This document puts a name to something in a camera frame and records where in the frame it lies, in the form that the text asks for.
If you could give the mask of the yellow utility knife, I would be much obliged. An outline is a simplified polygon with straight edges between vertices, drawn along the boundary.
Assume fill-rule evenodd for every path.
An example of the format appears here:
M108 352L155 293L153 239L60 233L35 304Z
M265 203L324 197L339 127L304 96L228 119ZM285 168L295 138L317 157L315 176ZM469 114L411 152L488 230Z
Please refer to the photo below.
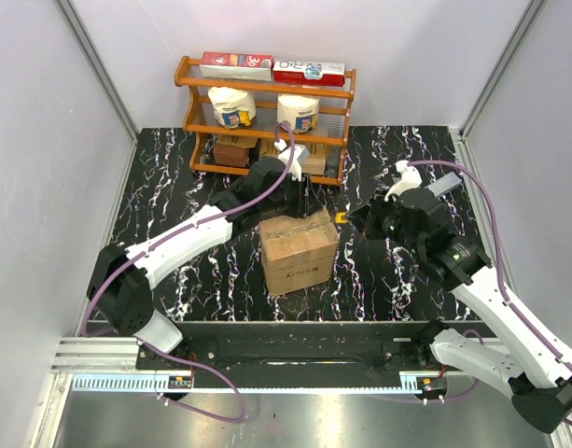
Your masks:
M346 224L348 222L347 215L345 212L338 212L334 219L336 224Z

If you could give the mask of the brown cardboard express box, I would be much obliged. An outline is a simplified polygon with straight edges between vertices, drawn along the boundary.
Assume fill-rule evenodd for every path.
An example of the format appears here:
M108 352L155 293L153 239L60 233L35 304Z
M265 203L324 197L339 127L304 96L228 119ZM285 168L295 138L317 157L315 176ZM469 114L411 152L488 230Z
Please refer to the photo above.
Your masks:
M267 219L258 230L261 264L271 295L313 287L331 277L339 234L326 208L306 218Z

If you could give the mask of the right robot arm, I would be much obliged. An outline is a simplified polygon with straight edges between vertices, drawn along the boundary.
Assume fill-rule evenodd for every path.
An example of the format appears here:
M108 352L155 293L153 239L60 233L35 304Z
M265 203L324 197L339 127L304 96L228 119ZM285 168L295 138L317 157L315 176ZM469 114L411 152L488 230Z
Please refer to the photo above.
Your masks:
M412 361L464 371L510 399L531 427L551 434L572 413L572 348L553 334L507 287L481 247L456 233L445 206L429 189L400 196L376 191L347 216L367 239L403 246L420 270L474 311L507 348L472 342L444 324L413 337Z

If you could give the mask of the grey toothpaste box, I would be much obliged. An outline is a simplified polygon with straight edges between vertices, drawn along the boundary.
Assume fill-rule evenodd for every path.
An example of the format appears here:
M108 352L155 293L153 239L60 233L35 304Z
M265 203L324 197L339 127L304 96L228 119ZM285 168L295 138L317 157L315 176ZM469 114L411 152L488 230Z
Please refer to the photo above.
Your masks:
M429 189L436 198L440 198L447 193L453 191L462 184L462 178L456 173L448 173L435 182L428 185L426 188Z

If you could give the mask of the red white toothpaste box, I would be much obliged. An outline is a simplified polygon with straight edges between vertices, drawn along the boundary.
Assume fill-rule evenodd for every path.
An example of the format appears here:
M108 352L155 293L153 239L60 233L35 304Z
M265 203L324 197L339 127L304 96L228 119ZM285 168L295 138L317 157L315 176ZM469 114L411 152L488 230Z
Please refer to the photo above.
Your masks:
M306 61L276 61L272 68L273 80L292 85L343 87L345 65Z

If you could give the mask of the red silver toothpaste box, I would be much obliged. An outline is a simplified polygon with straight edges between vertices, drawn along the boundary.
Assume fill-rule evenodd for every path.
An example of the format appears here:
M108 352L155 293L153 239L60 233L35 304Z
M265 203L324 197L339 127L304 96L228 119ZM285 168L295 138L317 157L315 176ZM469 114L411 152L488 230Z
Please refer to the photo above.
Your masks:
M274 58L267 54L206 51L199 66L203 77L272 81Z

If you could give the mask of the right beige sponge pack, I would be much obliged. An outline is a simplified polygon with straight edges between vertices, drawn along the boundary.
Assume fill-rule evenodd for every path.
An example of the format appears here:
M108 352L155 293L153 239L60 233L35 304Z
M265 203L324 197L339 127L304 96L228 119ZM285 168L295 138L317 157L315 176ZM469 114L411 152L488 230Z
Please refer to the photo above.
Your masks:
M308 143L306 147L309 156L301 165L302 171L305 174L322 176L327 164L327 146L323 143Z

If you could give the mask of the beige sponge pack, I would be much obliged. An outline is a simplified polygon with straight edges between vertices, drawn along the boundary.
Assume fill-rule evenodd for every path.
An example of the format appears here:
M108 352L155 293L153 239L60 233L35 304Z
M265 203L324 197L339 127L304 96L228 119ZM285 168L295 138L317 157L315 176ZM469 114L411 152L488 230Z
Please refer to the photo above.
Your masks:
M276 158L280 154L280 150L275 146L275 142L270 138L263 138L259 144L258 156Z
M309 156L301 165L302 171L305 174L322 176L327 164L327 146L323 143L308 143L306 147Z

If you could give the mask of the middle beige sponge pack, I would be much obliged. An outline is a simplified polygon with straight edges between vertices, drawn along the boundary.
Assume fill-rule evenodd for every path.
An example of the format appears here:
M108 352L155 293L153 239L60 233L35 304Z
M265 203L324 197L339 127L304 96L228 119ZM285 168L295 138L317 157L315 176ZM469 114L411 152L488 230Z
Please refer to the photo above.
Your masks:
M275 146L275 142L270 138L263 138L259 144L258 156L276 158L280 154L280 150Z

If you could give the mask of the right toilet paper roll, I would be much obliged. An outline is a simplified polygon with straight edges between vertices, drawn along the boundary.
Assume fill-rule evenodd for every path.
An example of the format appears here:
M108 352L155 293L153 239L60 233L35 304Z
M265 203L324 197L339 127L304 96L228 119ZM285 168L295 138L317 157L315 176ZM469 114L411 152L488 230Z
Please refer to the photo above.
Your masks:
M277 96L277 122L287 122L293 133L307 133L318 121L319 99L281 93Z

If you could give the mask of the toilet paper roll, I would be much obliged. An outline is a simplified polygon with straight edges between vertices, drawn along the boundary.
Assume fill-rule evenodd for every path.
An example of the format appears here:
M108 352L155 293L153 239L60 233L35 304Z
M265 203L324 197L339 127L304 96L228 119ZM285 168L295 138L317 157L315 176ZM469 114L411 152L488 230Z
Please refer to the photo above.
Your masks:
M216 121L224 128L248 127L256 117L256 103L251 91L212 87L208 97Z
M277 122L287 122L293 133L307 133L318 121L319 99L281 93L277 96Z

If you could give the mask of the brown scouring pad pack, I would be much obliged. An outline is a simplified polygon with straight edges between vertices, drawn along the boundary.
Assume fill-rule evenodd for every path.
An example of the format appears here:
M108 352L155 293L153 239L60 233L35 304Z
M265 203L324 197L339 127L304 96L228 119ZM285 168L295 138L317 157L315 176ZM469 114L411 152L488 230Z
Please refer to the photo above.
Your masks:
M250 151L258 139L252 136L220 134L213 148L215 162L219 165L245 168L250 159Z

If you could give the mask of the orange wooden shelf rack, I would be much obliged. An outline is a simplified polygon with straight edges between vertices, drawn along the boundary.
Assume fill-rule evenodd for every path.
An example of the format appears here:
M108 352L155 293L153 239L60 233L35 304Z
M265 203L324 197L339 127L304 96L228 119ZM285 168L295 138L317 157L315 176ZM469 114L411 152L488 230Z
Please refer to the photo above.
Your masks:
M329 151L327 168L314 175L315 184L339 186L342 183L347 144L351 127L352 104L356 93L356 70L345 72L342 88L325 86L287 85L236 79L206 78L201 75L200 61L189 56L180 60L174 71L174 84L189 90L189 105L182 128L196 136L195 148L189 161L192 171L223 175L246 175L242 167L220 165L212 157L209 139L220 134L251 136L258 139L274 137L277 124L277 100L280 94L313 96L319 100L318 122L313 130L297 136L304 144L322 144ZM208 97L212 87L228 87L250 91L254 95L257 114L252 124L242 128L225 128L214 117Z

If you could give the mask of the left toilet paper roll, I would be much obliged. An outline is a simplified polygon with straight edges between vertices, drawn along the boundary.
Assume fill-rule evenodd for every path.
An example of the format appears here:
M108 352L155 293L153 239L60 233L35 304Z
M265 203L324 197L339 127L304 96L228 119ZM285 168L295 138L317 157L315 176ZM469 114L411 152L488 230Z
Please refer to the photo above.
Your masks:
M256 103L251 91L212 87L208 97L216 121L224 128L248 127L256 117Z

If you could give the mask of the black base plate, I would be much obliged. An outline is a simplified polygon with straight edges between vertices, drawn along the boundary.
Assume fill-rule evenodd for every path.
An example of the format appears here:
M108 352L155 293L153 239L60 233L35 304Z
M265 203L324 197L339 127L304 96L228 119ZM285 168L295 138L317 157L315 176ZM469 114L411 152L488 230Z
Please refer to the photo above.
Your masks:
M173 356L209 365L245 393L412 390L403 372L439 373L427 322L193 322Z

